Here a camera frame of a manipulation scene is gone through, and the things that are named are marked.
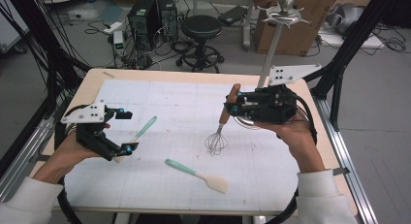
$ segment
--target caster wheel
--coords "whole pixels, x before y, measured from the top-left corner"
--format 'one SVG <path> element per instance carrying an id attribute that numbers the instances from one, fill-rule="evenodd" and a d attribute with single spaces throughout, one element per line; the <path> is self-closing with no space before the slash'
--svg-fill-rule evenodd
<path id="1" fill-rule="evenodd" d="M 223 63 L 224 60 L 225 60 L 225 58 L 223 56 L 219 56 L 218 59 L 217 59 L 218 63 Z"/>
<path id="2" fill-rule="evenodd" d="M 176 60 L 175 65 L 181 66 L 182 65 L 182 60 L 181 59 Z"/>

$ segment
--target metal pole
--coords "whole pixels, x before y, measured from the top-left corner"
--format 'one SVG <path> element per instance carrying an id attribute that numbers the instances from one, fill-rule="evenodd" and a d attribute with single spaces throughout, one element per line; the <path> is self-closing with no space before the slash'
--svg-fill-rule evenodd
<path id="1" fill-rule="evenodd" d="M 278 42 L 280 41 L 280 36 L 284 24 L 277 23 L 275 26 L 274 36 L 271 40 L 271 45 L 269 46 L 269 52 L 267 53 L 266 61 L 264 62 L 263 70 L 261 71 L 260 79 L 258 81 L 258 88 L 264 87 L 264 83 L 266 82 L 266 78 L 269 75 L 269 68 L 271 68 L 271 60 L 275 55 L 275 50 L 277 49 Z"/>

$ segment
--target white sleeve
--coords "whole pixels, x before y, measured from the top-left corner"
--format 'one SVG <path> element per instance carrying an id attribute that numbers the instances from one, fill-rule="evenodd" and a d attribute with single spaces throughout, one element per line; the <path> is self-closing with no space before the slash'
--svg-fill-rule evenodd
<path id="1" fill-rule="evenodd" d="M 48 223 L 52 206 L 62 189 L 59 184 L 26 177 L 11 200 L 0 204 L 0 224 Z"/>
<path id="2" fill-rule="evenodd" d="M 332 170 L 298 174 L 297 207 L 299 223 L 357 223 L 349 201 L 338 192 Z"/>

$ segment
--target wooden table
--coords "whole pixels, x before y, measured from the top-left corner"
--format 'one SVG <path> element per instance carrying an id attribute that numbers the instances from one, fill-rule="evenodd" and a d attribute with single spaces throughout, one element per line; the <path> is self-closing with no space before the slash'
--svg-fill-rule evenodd
<path id="1" fill-rule="evenodd" d="M 96 96 L 99 93 L 100 87 L 105 80 L 142 80 L 142 81 L 165 81 L 165 82 L 188 82 L 188 83 L 215 83 L 215 84 L 233 84 L 241 83 L 244 85 L 256 85 L 259 77 L 257 76 L 241 76 L 241 75 L 222 75 L 222 74 L 202 74 L 202 73 L 177 73 L 177 72 L 154 72 L 154 71 L 130 71 L 130 70 L 110 70 L 110 69 L 92 69 L 88 72 L 83 83 L 81 84 L 76 96 L 74 97 L 70 108 L 77 105 L 91 104 L 95 101 Z M 308 104 L 313 114 L 314 122 L 316 123 L 316 129 L 318 132 L 318 143 L 320 154 L 323 157 L 326 168 L 334 169 L 338 168 L 339 164 L 332 149 L 332 144 L 326 133 L 326 130 L 322 124 L 321 118 L 317 112 L 315 104 L 312 101 L 309 89 L 304 80 L 297 80 L 295 82 L 287 84 L 287 86 L 294 92 L 299 94 Z M 43 152 L 45 155 L 51 155 L 53 153 L 53 144 L 50 141 Z M 33 173 L 43 163 L 39 162 L 36 165 Z M 350 199 L 350 207 L 353 214 L 357 214 L 357 207 L 354 203 L 348 185 L 344 176 L 336 176 L 335 180 L 338 185 L 338 189 L 342 194 L 346 194 Z M 82 193 L 86 193 L 87 190 L 92 190 L 91 184 L 83 185 Z M 71 192 L 68 191 L 69 201 L 71 200 Z M 72 202 L 74 207 L 77 206 L 76 202 Z M 78 206 L 82 210 L 110 210 L 110 211 L 129 211 L 129 212 L 177 212 L 177 213 L 191 213 L 191 214 L 242 214 L 242 215 L 274 215 L 276 212 L 268 210 L 207 210 L 200 208 L 191 210 L 184 208 L 119 208 L 119 207 L 98 207 L 91 208 L 87 206 Z"/>

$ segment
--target power strip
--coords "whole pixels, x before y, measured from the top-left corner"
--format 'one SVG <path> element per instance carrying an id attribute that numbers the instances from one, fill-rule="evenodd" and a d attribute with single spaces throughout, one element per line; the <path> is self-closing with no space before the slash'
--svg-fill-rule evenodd
<path id="1" fill-rule="evenodd" d="M 106 28 L 105 30 L 103 30 L 105 33 L 112 33 L 113 31 L 115 31 L 115 29 L 117 29 L 118 27 L 121 26 L 121 22 L 115 22 L 114 24 L 110 25 L 110 28 Z"/>

